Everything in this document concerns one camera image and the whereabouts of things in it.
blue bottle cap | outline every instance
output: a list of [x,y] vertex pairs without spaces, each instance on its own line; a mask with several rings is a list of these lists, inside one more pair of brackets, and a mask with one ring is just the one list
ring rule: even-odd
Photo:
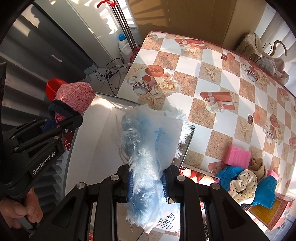
[[123,40],[126,39],[126,37],[124,36],[124,34],[120,34],[120,35],[118,36],[118,38],[119,38],[119,41],[123,41]]

yellow label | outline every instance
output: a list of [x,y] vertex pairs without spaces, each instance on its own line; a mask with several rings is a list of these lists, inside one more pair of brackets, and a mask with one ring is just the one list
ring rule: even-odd
[[276,211],[279,209],[280,204],[281,204],[281,201],[276,199],[271,209],[268,209],[261,205],[256,205],[250,209],[250,212],[257,218],[261,219],[263,223],[269,225]]

scrunchie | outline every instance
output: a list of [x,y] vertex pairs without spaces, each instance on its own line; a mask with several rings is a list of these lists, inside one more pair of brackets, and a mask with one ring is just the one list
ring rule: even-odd
[[257,188],[257,177],[248,169],[242,171],[237,180],[230,182],[229,194],[238,204],[251,204],[255,198]]

pink cloth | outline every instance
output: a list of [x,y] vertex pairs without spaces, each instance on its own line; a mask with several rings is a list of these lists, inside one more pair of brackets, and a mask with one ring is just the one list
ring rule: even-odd
[[273,176],[275,180],[279,180],[279,176],[273,170],[269,170],[267,176]]
[[[95,98],[95,93],[89,83],[77,82],[61,85],[58,89],[55,100],[60,100],[71,106],[80,114],[84,113]],[[56,113],[56,121],[66,119],[64,116]]]
[[224,163],[234,167],[247,169],[250,163],[251,153],[236,146],[229,146]]

beige cloth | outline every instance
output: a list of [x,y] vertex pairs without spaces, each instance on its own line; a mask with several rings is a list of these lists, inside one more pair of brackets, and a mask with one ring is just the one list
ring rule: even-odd
[[258,183],[265,177],[267,177],[267,168],[263,164],[262,158],[252,158],[252,165],[249,169],[256,175]]
[[240,53],[246,58],[251,58],[256,62],[260,58],[260,53],[263,52],[262,43],[256,33],[247,34],[235,52]]
[[228,193],[239,204],[251,204],[255,198],[257,188],[257,177],[248,169],[243,170],[237,177],[237,180],[230,182]]

